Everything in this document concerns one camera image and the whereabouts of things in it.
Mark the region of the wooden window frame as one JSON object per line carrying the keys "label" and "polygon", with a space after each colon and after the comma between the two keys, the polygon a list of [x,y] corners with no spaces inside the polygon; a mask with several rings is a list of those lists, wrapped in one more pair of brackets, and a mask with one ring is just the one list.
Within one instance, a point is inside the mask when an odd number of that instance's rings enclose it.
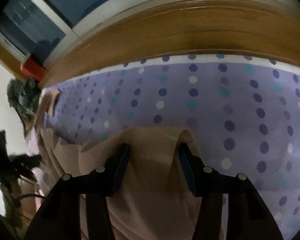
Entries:
{"label": "wooden window frame", "polygon": [[300,67],[300,8],[276,0],[151,0],[105,20],[48,65],[40,87],[160,56],[234,54]]}

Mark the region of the red box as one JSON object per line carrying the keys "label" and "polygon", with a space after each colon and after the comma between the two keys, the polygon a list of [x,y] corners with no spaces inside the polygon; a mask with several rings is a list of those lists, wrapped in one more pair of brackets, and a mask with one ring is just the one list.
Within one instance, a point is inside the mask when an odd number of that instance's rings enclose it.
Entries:
{"label": "red box", "polygon": [[41,81],[47,74],[47,70],[31,58],[20,65],[20,70],[25,76],[37,81]]}

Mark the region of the purple polka dot bedsheet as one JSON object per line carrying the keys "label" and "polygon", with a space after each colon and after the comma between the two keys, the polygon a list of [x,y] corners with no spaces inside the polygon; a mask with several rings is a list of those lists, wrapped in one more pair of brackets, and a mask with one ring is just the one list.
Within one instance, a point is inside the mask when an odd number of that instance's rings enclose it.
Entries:
{"label": "purple polka dot bedsheet", "polygon": [[186,127],[204,163],[245,173],[284,239],[300,230],[300,68],[239,55],[142,59],[53,85],[42,126],[63,141],[105,141],[132,127]]}

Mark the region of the beige brown garment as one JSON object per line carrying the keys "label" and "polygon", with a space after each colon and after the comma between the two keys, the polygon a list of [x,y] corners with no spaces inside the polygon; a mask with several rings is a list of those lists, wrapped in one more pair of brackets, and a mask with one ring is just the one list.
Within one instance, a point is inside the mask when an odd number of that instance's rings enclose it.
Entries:
{"label": "beige brown garment", "polygon": [[177,145],[186,143],[200,157],[193,134],[180,127],[133,127],[106,141],[70,144],[44,126],[59,91],[42,95],[34,119],[43,174],[38,177],[49,193],[63,174],[81,176],[105,164],[115,148],[132,148],[118,194],[107,199],[110,221],[117,239],[191,239],[197,224],[201,198],[187,188]]}

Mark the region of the dark clothes pile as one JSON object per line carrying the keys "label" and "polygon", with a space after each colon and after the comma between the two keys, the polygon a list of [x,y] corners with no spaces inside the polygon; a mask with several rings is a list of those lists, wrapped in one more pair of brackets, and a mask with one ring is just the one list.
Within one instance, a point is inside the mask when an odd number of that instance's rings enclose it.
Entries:
{"label": "dark clothes pile", "polygon": [[38,108],[41,94],[38,81],[34,78],[28,78],[25,81],[11,79],[6,93],[9,106],[16,111],[25,131],[26,124],[30,122]]}

